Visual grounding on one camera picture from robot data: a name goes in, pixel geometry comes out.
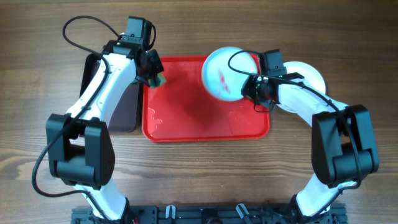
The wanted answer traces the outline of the green yellow sponge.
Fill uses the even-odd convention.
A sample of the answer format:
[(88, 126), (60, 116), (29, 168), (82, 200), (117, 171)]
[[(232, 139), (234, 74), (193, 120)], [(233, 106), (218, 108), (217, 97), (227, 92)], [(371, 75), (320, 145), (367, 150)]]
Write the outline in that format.
[(151, 88), (158, 88), (166, 82), (165, 77), (163, 74), (158, 73), (156, 77), (149, 79), (149, 86)]

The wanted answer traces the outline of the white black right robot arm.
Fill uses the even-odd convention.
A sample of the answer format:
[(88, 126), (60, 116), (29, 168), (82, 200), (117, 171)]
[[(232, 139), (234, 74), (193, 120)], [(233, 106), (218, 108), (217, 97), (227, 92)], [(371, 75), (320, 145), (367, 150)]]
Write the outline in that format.
[(379, 168), (369, 111), (349, 106), (312, 87), (297, 72), (270, 77), (250, 75), (241, 92), (255, 105), (284, 105), (312, 129), (314, 174), (292, 197), (298, 222), (310, 222), (327, 213), (346, 190), (358, 189)]

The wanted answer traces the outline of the white ceramic plate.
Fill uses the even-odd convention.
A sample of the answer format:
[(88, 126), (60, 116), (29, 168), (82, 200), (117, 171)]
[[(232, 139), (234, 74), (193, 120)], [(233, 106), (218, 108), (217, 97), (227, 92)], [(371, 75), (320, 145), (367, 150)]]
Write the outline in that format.
[[(311, 65), (304, 62), (291, 61), (285, 62), (284, 67), (287, 69), (287, 73), (297, 72), (304, 76), (303, 82), (305, 86), (316, 90), (322, 95), (326, 95), (325, 81), (319, 71)], [(279, 108), (290, 113), (296, 113), (296, 109), (298, 109), (298, 115), (303, 119), (304, 117), (311, 118), (313, 114), (317, 113), (313, 106), (299, 104), (309, 97), (310, 91), (302, 90), (296, 85), (282, 84), (280, 87), (282, 88), (279, 92), (282, 94), (282, 104), (278, 104)]]

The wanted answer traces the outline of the light blue ceramic plate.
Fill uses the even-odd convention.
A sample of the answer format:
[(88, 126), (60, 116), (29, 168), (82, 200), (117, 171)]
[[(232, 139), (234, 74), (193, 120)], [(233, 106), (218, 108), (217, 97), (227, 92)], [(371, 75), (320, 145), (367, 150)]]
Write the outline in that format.
[(206, 91), (221, 101), (243, 99), (241, 90), (249, 78), (248, 75), (235, 72), (228, 66), (229, 59), (237, 47), (222, 47), (212, 52), (205, 60), (201, 70), (201, 79)]

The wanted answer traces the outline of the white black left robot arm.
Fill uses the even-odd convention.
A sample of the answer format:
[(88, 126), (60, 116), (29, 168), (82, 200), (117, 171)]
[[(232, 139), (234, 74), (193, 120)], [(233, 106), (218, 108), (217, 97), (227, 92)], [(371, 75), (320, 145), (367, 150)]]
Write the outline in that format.
[(115, 153), (108, 126), (125, 90), (133, 83), (159, 86), (164, 71), (156, 50), (117, 50), (96, 57), (90, 82), (65, 114), (46, 123), (50, 173), (83, 194), (100, 223), (134, 223), (128, 199), (112, 174)]

